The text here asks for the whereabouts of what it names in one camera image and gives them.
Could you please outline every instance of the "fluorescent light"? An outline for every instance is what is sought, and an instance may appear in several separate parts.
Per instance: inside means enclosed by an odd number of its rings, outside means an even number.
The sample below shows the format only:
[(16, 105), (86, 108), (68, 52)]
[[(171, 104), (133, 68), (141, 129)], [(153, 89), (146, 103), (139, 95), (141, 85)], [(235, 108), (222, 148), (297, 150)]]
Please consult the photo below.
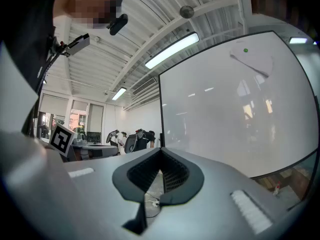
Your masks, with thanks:
[(212, 89), (214, 89), (214, 87), (205, 89), (204, 91), (205, 91), (205, 92), (209, 92), (209, 91), (211, 91)]
[(116, 93), (116, 95), (113, 96), (112, 100), (115, 101), (118, 99), (124, 92), (126, 91), (126, 88), (121, 87), (121, 89)]
[(193, 45), (194, 43), (199, 42), (199, 36), (196, 32), (190, 33), (189, 35), (177, 40), (173, 44), (169, 45), (167, 48), (159, 52), (156, 56), (146, 62), (145, 66), (148, 69), (152, 69), (159, 63), (163, 62), (165, 59), (169, 58), (170, 56), (176, 54), (177, 52), (181, 51), (182, 49)]
[(291, 37), (289, 44), (305, 44), (307, 39), (305, 37)]

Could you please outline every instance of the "white vent slot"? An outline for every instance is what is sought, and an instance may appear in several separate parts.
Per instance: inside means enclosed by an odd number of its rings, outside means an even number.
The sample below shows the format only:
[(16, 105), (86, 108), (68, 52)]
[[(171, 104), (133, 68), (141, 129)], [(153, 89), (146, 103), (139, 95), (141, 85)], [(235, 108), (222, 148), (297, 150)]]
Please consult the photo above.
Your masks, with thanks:
[(139, 86), (137, 89), (135, 89), (132, 93), (134, 96), (136, 96), (138, 93), (149, 87), (150, 85), (154, 84), (156, 82), (156, 79), (152, 77), (150, 80), (146, 81), (143, 85)]
[(272, 226), (272, 222), (242, 190), (234, 191), (231, 197), (256, 235)]

